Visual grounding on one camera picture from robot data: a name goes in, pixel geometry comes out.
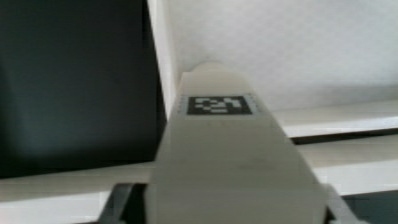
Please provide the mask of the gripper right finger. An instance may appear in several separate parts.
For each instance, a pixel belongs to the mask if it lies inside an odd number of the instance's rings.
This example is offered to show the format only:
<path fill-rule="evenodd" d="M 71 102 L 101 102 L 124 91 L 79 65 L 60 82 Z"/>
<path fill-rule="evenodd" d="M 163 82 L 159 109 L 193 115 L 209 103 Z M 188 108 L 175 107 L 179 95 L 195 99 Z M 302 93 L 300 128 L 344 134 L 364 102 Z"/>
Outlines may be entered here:
<path fill-rule="evenodd" d="M 323 187 L 326 191 L 325 224 L 362 224 L 332 185 L 325 184 Z"/>

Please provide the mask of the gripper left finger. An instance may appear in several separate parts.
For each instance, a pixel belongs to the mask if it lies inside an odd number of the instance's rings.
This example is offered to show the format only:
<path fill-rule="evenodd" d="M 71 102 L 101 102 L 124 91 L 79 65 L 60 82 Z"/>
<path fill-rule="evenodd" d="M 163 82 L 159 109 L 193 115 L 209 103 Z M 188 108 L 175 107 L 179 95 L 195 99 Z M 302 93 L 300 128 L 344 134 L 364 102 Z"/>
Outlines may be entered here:
<path fill-rule="evenodd" d="M 135 185 L 119 183 L 110 191 L 95 224 L 140 224 L 140 213 L 133 208 Z"/>

